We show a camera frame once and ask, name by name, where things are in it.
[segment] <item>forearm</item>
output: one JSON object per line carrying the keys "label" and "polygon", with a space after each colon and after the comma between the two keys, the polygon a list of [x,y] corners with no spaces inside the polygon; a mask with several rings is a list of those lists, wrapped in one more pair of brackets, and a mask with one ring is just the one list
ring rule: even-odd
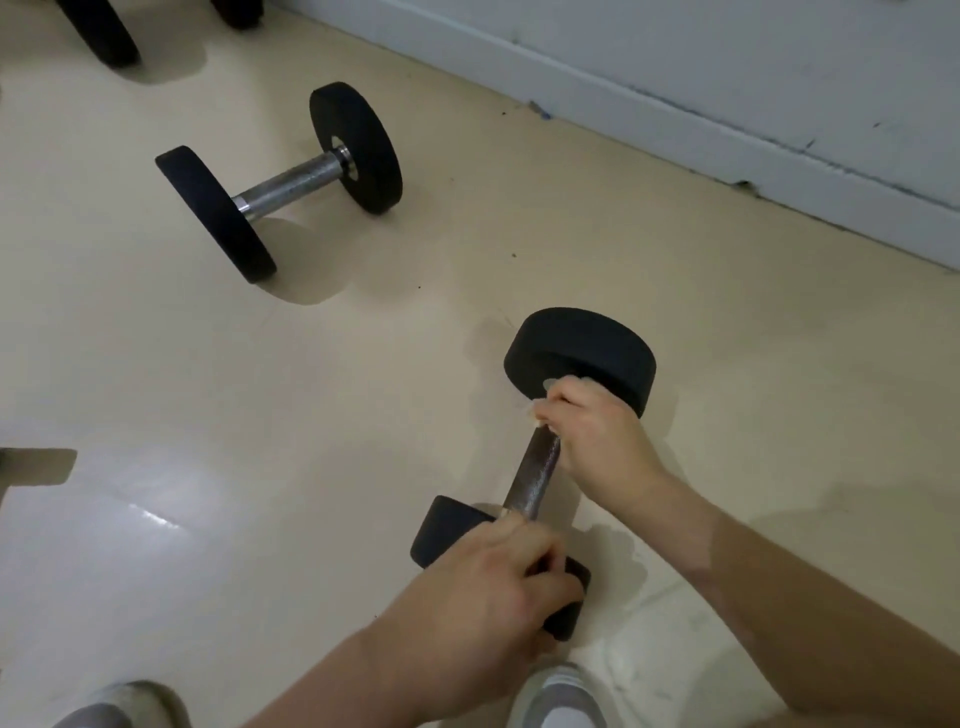
{"label": "forearm", "polygon": [[244,728],[413,728],[416,710],[378,636],[348,637]]}
{"label": "forearm", "polygon": [[953,725],[960,657],[672,476],[616,514],[710,603],[794,709]]}

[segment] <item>dirt speck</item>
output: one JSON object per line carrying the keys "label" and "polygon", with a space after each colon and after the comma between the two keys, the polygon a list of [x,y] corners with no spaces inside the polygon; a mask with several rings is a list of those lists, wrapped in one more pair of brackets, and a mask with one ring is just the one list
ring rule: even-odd
{"label": "dirt speck", "polygon": [[543,119],[543,121],[550,121],[550,119],[553,118],[553,114],[547,111],[544,107],[542,107],[536,101],[531,101],[529,104],[527,104],[527,109],[529,109],[533,113],[539,114],[540,118]]}
{"label": "dirt speck", "polygon": [[750,182],[750,180],[740,180],[740,182],[734,182],[731,187],[739,190],[740,192],[744,192],[751,197],[760,196],[760,190],[757,189],[756,185]]}

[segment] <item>dumbbell handle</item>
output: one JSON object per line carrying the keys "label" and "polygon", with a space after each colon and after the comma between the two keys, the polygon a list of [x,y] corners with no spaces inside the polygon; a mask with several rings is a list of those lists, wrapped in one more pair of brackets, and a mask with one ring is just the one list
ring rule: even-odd
{"label": "dumbbell handle", "polygon": [[535,521],[550,476],[559,460],[560,438],[549,427],[538,427],[530,438],[527,451],[523,453],[503,507],[519,511],[530,521]]}
{"label": "dumbbell handle", "polygon": [[339,180],[348,174],[351,164],[347,147],[337,147],[254,185],[234,197],[233,203],[249,222],[253,222]]}

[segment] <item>foot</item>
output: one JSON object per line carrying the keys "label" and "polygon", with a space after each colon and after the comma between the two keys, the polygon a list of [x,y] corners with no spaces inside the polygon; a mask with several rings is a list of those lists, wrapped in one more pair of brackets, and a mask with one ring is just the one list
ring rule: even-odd
{"label": "foot", "polygon": [[143,683],[115,685],[54,728],[177,728],[159,692]]}
{"label": "foot", "polygon": [[607,728],[582,670],[560,665],[535,672],[520,689],[507,728]]}

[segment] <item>person's left hand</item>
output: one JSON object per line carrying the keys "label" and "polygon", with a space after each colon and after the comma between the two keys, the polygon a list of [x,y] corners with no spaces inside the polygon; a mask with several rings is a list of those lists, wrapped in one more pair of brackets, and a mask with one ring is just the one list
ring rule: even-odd
{"label": "person's left hand", "polygon": [[[533,574],[542,559],[549,570]],[[508,513],[461,538],[365,630],[377,671],[410,701],[415,721],[519,688],[556,646],[543,621],[584,598],[564,560],[558,534]]]}

